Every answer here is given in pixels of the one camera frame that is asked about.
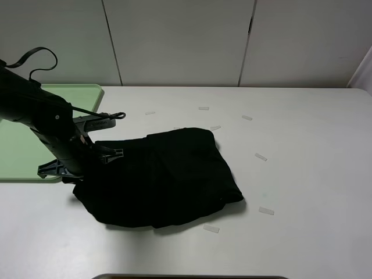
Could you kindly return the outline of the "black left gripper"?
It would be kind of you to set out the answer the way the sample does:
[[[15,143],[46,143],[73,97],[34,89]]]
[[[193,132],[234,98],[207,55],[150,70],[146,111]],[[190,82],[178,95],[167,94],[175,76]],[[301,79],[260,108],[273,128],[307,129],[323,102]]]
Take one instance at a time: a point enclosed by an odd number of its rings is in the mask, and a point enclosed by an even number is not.
[[[47,176],[81,178],[96,161],[96,156],[102,164],[123,157],[122,149],[87,144],[78,129],[75,129],[71,135],[63,134],[61,137],[43,134],[34,128],[31,131],[56,158],[38,166],[37,175],[42,179]]]

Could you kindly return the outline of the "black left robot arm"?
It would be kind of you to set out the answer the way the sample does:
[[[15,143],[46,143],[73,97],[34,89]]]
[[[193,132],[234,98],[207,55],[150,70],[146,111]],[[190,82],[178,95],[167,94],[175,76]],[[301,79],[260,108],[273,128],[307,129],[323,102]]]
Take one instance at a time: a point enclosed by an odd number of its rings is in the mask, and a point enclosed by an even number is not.
[[[122,149],[95,144],[88,133],[114,127],[116,120],[125,118],[124,112],[111,115],[77,108],[9,69],[2,61],[1,118],[27,126],[56,158],[38,167],[39,177],[80,180],[123,157]]]

